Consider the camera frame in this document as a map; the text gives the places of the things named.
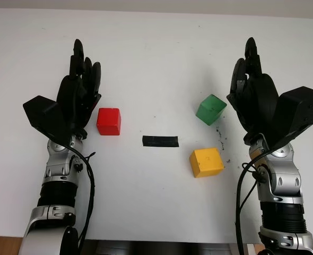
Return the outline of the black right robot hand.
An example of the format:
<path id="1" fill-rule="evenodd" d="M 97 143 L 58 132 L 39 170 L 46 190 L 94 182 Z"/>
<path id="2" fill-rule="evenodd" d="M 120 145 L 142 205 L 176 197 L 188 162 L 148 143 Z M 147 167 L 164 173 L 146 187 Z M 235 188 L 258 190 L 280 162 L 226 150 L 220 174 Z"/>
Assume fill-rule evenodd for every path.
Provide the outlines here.
<path id="1" fill-rule="evenodd" d="M 262 72 L 260 56 L 253 37 L 245 46 L 245 56 L 237 60 L 227 100 L 237 112 L 247 134 L 244 142 L 250 145 L 259 134 L 268 131 L 276 107 L 278 93 L 272 78 Z"/>

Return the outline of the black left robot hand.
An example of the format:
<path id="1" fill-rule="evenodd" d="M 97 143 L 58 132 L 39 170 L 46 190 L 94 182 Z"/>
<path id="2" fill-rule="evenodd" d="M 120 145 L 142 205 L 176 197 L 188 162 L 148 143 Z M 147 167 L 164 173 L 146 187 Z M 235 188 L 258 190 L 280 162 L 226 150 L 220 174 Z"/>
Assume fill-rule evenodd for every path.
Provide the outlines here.
<path id="1" fill-rule="evenodd" d="M 86 139 L 91 114 L 101 98 L 101 64 L 84 56 L 82 42 L 76 39 L 70 58 L 69 74 L 62 79 L 57 95 L 68 129 L 79 139 Z"/>

